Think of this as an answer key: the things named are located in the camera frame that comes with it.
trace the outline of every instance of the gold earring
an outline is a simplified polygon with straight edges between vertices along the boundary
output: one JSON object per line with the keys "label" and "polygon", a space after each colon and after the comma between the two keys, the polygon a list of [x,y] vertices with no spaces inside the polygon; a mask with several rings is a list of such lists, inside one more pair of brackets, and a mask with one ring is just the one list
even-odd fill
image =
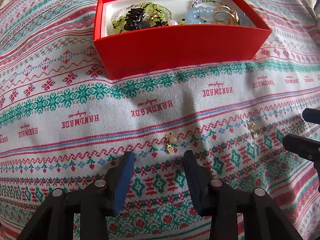
{"label": "gold earring", "polygon": [[177,138],[172,133],[168,133],[166,135],[166,139],[168,140],[168,142],[166,143],[167,144],[166,150],[168,151],[168,153],[173,153],[174,152],[173,144],[177,142]]}

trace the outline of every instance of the blue stripe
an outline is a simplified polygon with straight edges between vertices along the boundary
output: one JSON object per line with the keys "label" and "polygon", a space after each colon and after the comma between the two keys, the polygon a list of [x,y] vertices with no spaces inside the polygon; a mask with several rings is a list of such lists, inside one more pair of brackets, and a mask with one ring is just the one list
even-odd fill
{"label": "blue stripe", "polygon": [[[303,93],[313,92],[313,91],[316,91],[316,90],[319,90],[319,87],[318,88],[311,88],[311,89],[308,89],[308,90],[304,90]],[[148,132],[153,132],[153,131],[157,131],[157,130],[170,128],[170,127],[173,127],[173,126],[176,126],[176,125],[179,125],[179,124],[183,124],[183,123],[186,123],[186,122],[189,122],[191,120],[195,120],[195,119],[198,119],[198,118],[201,118],[201,117],[204,117],[204,116],[209,116],[209,115],[212,115],[212,114],[216,114],[216,113],[220,113],[220,112],[236,109],[236,108],[239,108],[239,107],[250,106],[252,104],[255,104],[255,103],[258,103],[258,102],[261,102],[261,101],[265,101],[265,100],[268,100],[268,99],[276,99],[276,98],[280,98],[280,97],[283,97],[283,96],[297,96],[297,95],[300,95],[300,94],[301,94],[301,92],[300,93],[299,92],[285,92],[285,93],[281,93],[281,94],[278,94],[278,95],[269,95],[269,96],[266,96],[266,97],[263,97],[263,98],[254,99],[254,100],[249,101],[249,102],[242,102],[242,103],[239,103],[239,104],[237,104],[235,106],[225,106],[223,108],[214,109],[214,110],[211,110],[211,111],[208,111],[208,112],[204,112],[204,113],[200,113],[200,114],[195,114],[195,115],[192,115],[192,116],[190,116],[190,117],[188,117],[186,119],[178,120],[178,121],[175,121],[175,122],[170,123],[170,124],[163,124],[163,125],[160,125],[158,127],[145,128],[143,131],[135,131],[135,132],[130,132],[129,131],[129,132],[124,133],[124,134],[104,135],[104,136],[100,136],[100,137],[97,137],[97,138],[82,139],[82,140],[75,141],[75,142],[65,142],[65,143],[60,143],[58,145],[52,145],[52,146],[39,146],[39,147],[35,147],[35,148],[32,148],[32,149],[11,150],[9,152],[0,154],[0,156],[6,156],[6,155],[9,155],[9,154],[14,154],[14,153],[27,153],[27,152],[34,152],[34,151],[41,151],[41,150],[49,150],[49,149],[55,149],[55,148],[60,148],[60,147],[65,147],[65,146],[76,145],[76,144],[91,143],[91,142],[95,142],[95,141],[103,141],[103,140],[108,140],[108,139],[124,138],[124,137],[127,137],[127,136],[137,136],[137,135],[140,135],[140,134],[143,134],[143,133],[148,133]]]}

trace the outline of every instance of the open gift box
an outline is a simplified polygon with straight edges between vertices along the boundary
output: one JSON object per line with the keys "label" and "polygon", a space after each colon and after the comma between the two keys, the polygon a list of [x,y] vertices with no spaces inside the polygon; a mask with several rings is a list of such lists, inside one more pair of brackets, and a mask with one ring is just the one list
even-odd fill
{"label": "open gift box", "polygon": [[[110,79],[188,65],[251,60],[271,33],[244,0],[228,0],[228,4],[242,10],[253,27],[191,24],[112,33],[116,10],[141,1],[151,0],[98,0],[93,42]],[[187,0],[172,1],[187,4]]]}

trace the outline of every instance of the metal screw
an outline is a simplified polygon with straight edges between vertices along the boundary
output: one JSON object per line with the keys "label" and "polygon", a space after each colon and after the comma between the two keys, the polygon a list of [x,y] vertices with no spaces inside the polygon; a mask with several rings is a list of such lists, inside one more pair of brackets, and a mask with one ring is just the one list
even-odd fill
{"label": "metal screw", "polygon": [[94,185],[95,185],[96,187],[103,187],[105,184],[106,184],[106,181],[103,180],[103,179],[98,179],[98,180],[94,183]]}
{"label": "metal screw", "polygon": [[256,195],[262,197],[262,196],[265,195],[266,192],[265,192],[264,189],[262,189],[262,188],[256,188],[256,189],[254,190],[254,193],[255,193]]}
{"label": "metal screw", "polygon": [[61,194],[62,194],[62,190],[59,188],[56,188],[54,191],[52,191],[52,195],[54,197],[59,197],[59,196],[61,196]]}
{"label": "metal screw", "polygon": [[222,181],[219,179],[213,179],[211,180],[210,184],[214,187],[220,187],[222,185]]}

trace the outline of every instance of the red box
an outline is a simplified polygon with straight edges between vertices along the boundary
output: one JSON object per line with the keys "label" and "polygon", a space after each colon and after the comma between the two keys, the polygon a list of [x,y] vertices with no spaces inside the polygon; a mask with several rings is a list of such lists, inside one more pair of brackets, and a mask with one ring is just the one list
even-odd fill
{"label": "red box", "polygon": [[[110,79],[188,65],[251,60],[272,32],[244,0],[233,0],[256,28],[176,25],[102,38],[103,4],[112,1],[98,0],[93,30],[93,42]],[[158,56],[148,51],[156,51]]]}

